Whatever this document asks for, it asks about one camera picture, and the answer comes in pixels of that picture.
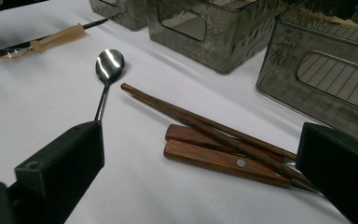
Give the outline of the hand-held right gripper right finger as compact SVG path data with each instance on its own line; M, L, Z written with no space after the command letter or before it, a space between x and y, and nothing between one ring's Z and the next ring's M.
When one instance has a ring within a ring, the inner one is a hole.
M345 218L358 224L358 139L306 122L296 168Z

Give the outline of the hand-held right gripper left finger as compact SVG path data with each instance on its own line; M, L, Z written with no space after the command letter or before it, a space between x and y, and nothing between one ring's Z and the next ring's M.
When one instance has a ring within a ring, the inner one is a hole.
M69 129L15 168L25 224L63 224L104 167L99 121Z

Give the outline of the stainless steel spoon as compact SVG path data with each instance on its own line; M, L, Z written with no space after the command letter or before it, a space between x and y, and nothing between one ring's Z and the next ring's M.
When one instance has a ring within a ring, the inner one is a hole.
M124 56L116 49L106 49L97 57L95 72L97 78L103 83L103 92L94 118L95 120L100 121L102 119L109 88L120 80L124 68Z

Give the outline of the smoky clear plastic bin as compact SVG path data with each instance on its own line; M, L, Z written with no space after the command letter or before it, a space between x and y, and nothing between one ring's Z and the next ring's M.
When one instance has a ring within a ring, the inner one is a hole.
M145 0L89 0L93 12L130 30L146 27Z
M280 14L256 87L358 138L358 0L303 0Z
M150 38L220 74L264 49L275 18L302 0L145 0Z

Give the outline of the wooden handled fork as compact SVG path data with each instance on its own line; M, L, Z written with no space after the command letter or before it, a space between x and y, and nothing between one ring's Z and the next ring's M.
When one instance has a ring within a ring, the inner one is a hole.
M221 143L212 139L212 137L209 137L206 134L204 134L196 129L186 127L186 126L177 125L177 124L171 124L168 127L167 132L165 134L165 139L166 140L176 140L176 141L188 143L188 144L191 144L194 146L199 146L199 147L206 147L208 149L213 149L213 150L225 152L228 154L237 154L237 155L244 156L244 153L239 152L238 150L236 150L232 147L222 145ZM246 146L254 148L257 152L267 155L275 161L282 162L282 163L285 163L288 165L296 164L296 155L290 156L290 157L284 156L284 155L279 155L277 153L267 151L261 147L256 147L249 143L246 143Z

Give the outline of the wooden handled knife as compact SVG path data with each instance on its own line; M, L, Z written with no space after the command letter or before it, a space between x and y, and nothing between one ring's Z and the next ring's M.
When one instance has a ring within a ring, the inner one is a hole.
M296 180L279 175L272 168L258 161L205 147L194 146L177 140L169 140L164 148L165 158L215 172L234 175L281 188L297 188L322 196L322 193Z

